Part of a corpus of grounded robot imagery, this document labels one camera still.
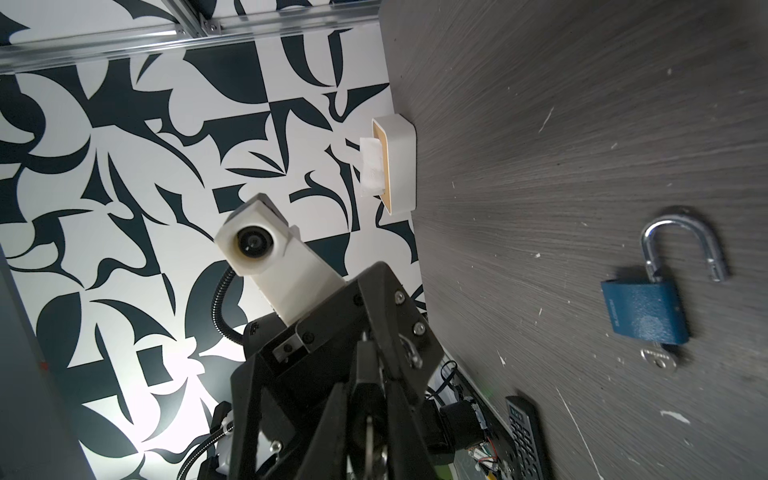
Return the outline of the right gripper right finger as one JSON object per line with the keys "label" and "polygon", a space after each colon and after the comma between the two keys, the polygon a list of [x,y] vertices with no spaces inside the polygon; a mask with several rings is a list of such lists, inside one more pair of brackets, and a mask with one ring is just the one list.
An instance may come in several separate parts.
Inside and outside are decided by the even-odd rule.
{"label": "right gripper right finger", "polygon": [[386,385],[388,478],[437,479],[425,443],[417,429],[410,404],[399,382]]}

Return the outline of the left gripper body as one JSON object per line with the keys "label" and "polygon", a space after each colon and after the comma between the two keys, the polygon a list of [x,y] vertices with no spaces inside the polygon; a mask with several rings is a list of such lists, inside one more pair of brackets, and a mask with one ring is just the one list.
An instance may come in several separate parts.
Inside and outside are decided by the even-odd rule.
{"label": "left gripper body", "polygon": [[402,385],[416,422],[443,349],[392,269],[379,262],[250,355],[231,377],[232,479],[295,479],[355,349],[373,341],[386,385]]}

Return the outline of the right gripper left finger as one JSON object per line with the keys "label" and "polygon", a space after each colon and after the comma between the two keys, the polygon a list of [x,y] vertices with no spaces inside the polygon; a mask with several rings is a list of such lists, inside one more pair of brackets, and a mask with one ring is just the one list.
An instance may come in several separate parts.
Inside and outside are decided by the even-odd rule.
{"label": "right gripper left finger", "polygon": [[341,480],[347,477],[348,387],[336,383],[295,479]]}

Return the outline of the black padlock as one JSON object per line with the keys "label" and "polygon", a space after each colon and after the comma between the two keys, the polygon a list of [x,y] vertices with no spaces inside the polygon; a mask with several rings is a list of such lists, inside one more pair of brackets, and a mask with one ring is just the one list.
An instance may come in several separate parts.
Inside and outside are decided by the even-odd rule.
{"label": "black padlock", "polygon": [[360,340],[351,370],[348,456],[357,479],[381,479],[387,440],[387,406],[377,348]]}

